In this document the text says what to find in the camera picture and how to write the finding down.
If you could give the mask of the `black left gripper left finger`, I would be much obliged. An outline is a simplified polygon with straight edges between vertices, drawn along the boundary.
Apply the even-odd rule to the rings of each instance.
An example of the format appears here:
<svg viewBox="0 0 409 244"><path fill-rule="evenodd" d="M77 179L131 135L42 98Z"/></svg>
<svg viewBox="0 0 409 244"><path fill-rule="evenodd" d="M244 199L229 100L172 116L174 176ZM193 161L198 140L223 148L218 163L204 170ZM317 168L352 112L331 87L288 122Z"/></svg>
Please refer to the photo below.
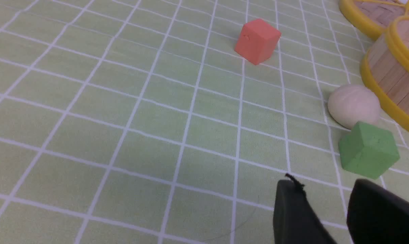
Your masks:
<svg viewBox="0 0 409 244"><path fill-rule="evenodd" d="M273 228L276 244L335 244L308 202L304 184L286 173L276 187Z"/></svg>

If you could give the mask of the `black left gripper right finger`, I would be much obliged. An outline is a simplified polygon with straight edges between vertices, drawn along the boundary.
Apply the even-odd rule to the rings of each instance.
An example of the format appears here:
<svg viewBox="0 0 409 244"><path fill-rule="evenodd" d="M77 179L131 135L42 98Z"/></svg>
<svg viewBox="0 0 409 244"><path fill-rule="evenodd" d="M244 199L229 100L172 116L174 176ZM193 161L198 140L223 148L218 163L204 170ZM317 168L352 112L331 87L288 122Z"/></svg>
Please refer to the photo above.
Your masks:
<svg viewBox="0 0 409 244"><path fill-rule="evenodd" d="M355 181L346 223L355 244L409 244L409 202L367 179Z"/></svg>

